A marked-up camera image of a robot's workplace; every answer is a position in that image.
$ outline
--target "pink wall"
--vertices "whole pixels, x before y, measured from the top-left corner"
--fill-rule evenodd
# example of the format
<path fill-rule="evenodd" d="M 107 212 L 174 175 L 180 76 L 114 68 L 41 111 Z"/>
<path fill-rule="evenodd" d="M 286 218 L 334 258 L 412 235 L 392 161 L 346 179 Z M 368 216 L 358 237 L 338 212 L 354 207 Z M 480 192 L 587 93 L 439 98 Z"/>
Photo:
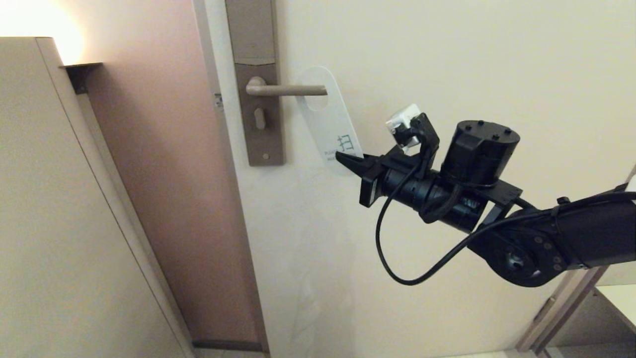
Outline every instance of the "pink wall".
<path fill-rule="evenodd" d="M 192 2 L 58 4 L 84 36 L 81 62 L 104 63 L 88 81 L 93 109 L 193 339 L 262 341 L 227 133 Z"/>

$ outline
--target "robotic arm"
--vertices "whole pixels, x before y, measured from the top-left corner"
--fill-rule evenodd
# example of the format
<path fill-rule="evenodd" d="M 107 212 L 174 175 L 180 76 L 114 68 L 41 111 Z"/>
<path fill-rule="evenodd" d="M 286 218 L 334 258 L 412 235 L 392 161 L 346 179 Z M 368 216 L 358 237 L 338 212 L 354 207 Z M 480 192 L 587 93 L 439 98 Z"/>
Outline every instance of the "robotic arm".
<path fill-rule="evenodd" d="M 397 145 L 385 155 L 337 153 L 336 159 L 362 178 L 360 204 L 370 207 L 380 196 L 389 197 L 378 218 L 376 244 L 384 268 L 399 283 L 423 282 L 464 247 L 503 279 L 524 287 L 544 285 L 569 269 L 636 261 L 636 192 L 626 191 L 628 184 L 574 202 L 561 197 L 554 208 L 538 210 L 521 199 L 521 189 L 499 179 L 520 140 L 510 128 L 460 122 L 438 172 L 431 166 L 439 138 L 426 114 L 411 105 L 387 126 Z M 418 154 L 405 154 L 417 144 Z M 424 275 L 400 278 L 380 244 L 382 217 L 393 199 L 418 211 L 427 224 L 440 220 L 469 235 Z M 494 208 L 473 231 L 488 202 Z M 521 210 L 506 217 L 514 205 Z"/>

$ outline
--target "baseboard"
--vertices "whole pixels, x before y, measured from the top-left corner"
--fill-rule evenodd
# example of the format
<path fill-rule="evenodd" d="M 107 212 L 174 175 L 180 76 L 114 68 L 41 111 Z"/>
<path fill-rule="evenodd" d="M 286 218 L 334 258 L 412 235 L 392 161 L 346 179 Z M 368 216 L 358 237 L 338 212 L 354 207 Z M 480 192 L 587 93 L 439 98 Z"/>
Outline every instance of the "baseboard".
<path fill-rule="evenodd" d="M 258 342 L 196 340 L 192 342 L 192 345 L 195 346 L 195 348 L 263 352 L 263 345 Z"/>

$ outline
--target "door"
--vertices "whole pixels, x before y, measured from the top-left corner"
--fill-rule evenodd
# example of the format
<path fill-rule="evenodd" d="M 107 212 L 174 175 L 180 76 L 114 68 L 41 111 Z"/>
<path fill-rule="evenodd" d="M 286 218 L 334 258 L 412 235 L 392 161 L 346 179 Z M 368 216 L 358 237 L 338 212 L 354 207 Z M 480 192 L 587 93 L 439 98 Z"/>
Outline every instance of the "door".
<path fill-rule="evenodd" d="M 0 60 L 0 356 L 190 356 L 61 103 L 53 40 L 1 38 Z"/>
<path fill-rule="evenodd" d="M 381 204 L 328 171 L 292 97 L 287 162 L 250 167 L 223 0 L 206 2 L 214 56 L 272 356 L 439 357 L 512 348 L 560 277 L 536 289 L 500 279 L 465 250 L 415 287 L 393 282 L 373 239 Z M 280 83 L 326 66 L 364 152 L 393 146 L 384 121 L 410 103 L 441 139 L 461 120 L 522 140 L 502 179 L 539 208 L 609 190 L 633 165 L 633 1 L 275 2 Z M 413 278 L 464 235 L 394 204 L 387 260 Z"/>

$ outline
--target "light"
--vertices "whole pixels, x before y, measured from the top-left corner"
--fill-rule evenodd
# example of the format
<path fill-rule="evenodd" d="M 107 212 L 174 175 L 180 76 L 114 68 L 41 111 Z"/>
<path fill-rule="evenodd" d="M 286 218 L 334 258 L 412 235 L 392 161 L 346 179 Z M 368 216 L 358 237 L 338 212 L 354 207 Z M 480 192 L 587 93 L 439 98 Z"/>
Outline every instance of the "light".
<path fill-rule="evenodd" d="M 0 36 L 52 37 L 65 65 L 84 52 L 80 29 L 55 0 L 0 0 Z"/>

